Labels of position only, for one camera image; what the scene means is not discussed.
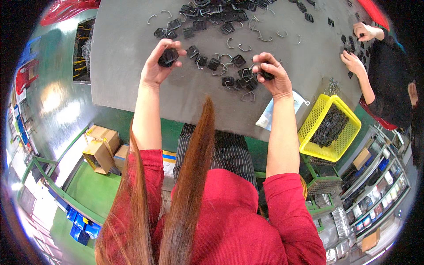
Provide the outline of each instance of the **hand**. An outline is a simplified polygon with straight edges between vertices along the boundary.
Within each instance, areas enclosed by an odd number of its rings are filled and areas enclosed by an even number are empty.
[[[160,84],[168,77],[172,69],[182,66],[180,61],[175,61],[171,67],[167,68],[159,66],[158,60],[160,56],[162,56],[165,49],[169,48],[177,49],[178,55],[180,56],[185,56],[187,54],[187,52],[182,49],[181,42],[173,42],[171,39],[161,39],[144,64],[143,70],[141,71],[139,88],[150,87],[159,89]]]
[[[367,74],[367,71],[365,70],[361,60],[359,60],[359,58],[353,53],[349,54],[344,50],[343,53],[340,54],[340,59],[342,59],[342,61],[346,64],[347,69],[356,74],[356,76]]]
[[[269,92],[271,92],[274,100],[279,98],[293,98],[291,82],[286,70],[284,70],[283,66],[270,53],[261,53],[253,56],[253,62],[260,63],[253,66],[254,73],[259,73],[263,69],[265,72],[275,76],[270,81],[266,81],[260,74],[257,77],[258,82],[264,84]]]
[[[371,26],[365,25],[362,22],[355,23],[353,25],[353,31],[355,32],[356,37],[359,38],[360,42],[372,40],[373,38],[377,37],[379,33],[383,32],[383,30],[380,28],[371,27]]]

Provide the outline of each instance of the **gray table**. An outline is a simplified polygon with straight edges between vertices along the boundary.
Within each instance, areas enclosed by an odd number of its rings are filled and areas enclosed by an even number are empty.
[[[159,27],[166,27],[169,20],[178,16],[180,7],[188,1],[137,1],[137,0],[102,0],[92,39],[91,50],[91,91],[94,104],[108,106],[127,111],[134,111],[140,73],[144,62],[156,46],[158,39],[153,32]],[[177,29],[178,38],[184,48],[196,45],[202,55],[211,58],[214,53],[229,53],[231,56],[241,54],[247,61],[244,67],[252,65],[252,56],[263,51],[274,54],[277,60],[282,60],[293,90],[306,100],[312,100],[324,91],[328,80],[334,77],[341,82],[342,89],[339,96],[351,108],[355,109],[361,96],[356,77],[348,78],[348,70],[340,60],[343,43],[341,34],[352,35],[352,25],[357,22],[355,12],[359,12],[361,20],[370,22],[370,18],[363,8],[354,2],[350,8],[346,1],[317,1],[315,10],[304,1],[308,13],[314,17],[314,23],[305,20],[296,4],[287,0],[280,0],[270,5],[276,13],[266,12],[258,8],[255,13],[247,12],[249,18],[253,14],[264,22],[258,22],[256,29],[260,30],[263,38],[273,38],[271,42],[263,42],[257,38],[257,32],[251,32],[247,25],[234,22],[236,31],[224,35],[219,26],[208,22],[208,29],[195,32],[196,36],[184,39],[182,29],[191,26],[187,20]],[[157,14],[147,24],[148,17]],[[330,28],[327,17],[335,22]],[[288,32],[285,38],[278,37],[276,32]],[[301,43],[297,45],[297,34],[301,36]],[[234,49],[226,45],[227,38]],[[252,47],[249,52],[241,51],[239,43],[246,48]],[[201,106],[205,95],[211,95],[216,108],[216,129],[231,131],[237,134],[250,136],[268,141],[269,131],[255,125],[271,99],[270,93],[262,85],[254,91],[255,102],[242,102],[243,91],[229,91],[221,86],[221,77],[213,76],[208,68],[198,70],[193,60],[181,58],[183,68],[174,70],[165,80],[160,90],[160,116],[165,119],[184,123],[196,124],[201,113]],[[238,68],[229,66],[229,71],[223,76],[238,77]],[[298,128],[303,124],[312,106],[304,104],[296,114]]]

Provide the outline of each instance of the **woman's left hand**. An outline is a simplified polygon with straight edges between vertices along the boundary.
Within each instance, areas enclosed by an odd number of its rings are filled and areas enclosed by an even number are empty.
[[[365,70],[364,64],[359,60],[359,58],[353,53],[349,54],[347,51],[343,51],[340,54],[340,59],[345,63],[347,69],[352,73],[356,74],[356,76],[360,76],[363,74],[367,74]]]
[[[161,39],[144,64],[143,70],[141,71],[139,89],[142,87],[159,89],[160,84],[168,77],[172,69],[182,66],[180,61],[175,61],[171,67],[167,68],[159,66],[158,60],[160,56],[162,56],[165,49],[169,48],[177,49],[178,55],[180,56],[185,56],[187,54],[187,52],[182,49],[181,42],[173,42],[171,39]]]

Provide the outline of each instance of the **yellow plastic basket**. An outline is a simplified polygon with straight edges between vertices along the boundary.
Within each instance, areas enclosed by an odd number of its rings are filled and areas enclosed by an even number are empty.
[[[321,148],[319,145],[310,142],[310,139],[333,103],[349,117],[349,122],[336,141],[333,141],[329,147]],[[321,94],[309,113],[308,118],[306,118],[306,121],[297,133],[300,141],[299,152],[336,162],[342,157],[353,139],[355,139],[359,129],[361,129],[361,121],[337,95],[329,97]]]

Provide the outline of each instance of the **cardboard box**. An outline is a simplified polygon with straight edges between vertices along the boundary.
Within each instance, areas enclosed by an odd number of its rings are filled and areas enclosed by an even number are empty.
[[[379,241],[380,241],[380,228],[377,228],[377,231],[375,231],[371,235],[362,239],[362,253],[377,246]]]
[[[120,143],[119,134],[117,131],[93,125],[85,132],[85,134],[87,136],[93,137],[98,142],[104,142],[110,153],[110,157],[115,155],[115,152],[118,149]]]
[[[356,169],[359,170],[365,164],[365,162],[367,162],[367,160],[370,159],[370,157],[371,157],[371,154],[368,151],[368,149],[366,148],[362,149],[362,151],[353,161],[353,164],[355,165]]]
[[[116,152],[115,156],[113,157],[113,160],[115,160],[115,165],[119,169],[119,171],[124,171],[124,165],[125,165],[125,159],[128,155],[128,149],[130,147],[127,144],[121,145],[121,147],[118,149],[118,152]]]
[[[114,161],[103,142],[91,141],[82,151],[82,155],[94,169],[94,172],[107,174],[110,168],[114,166]]]

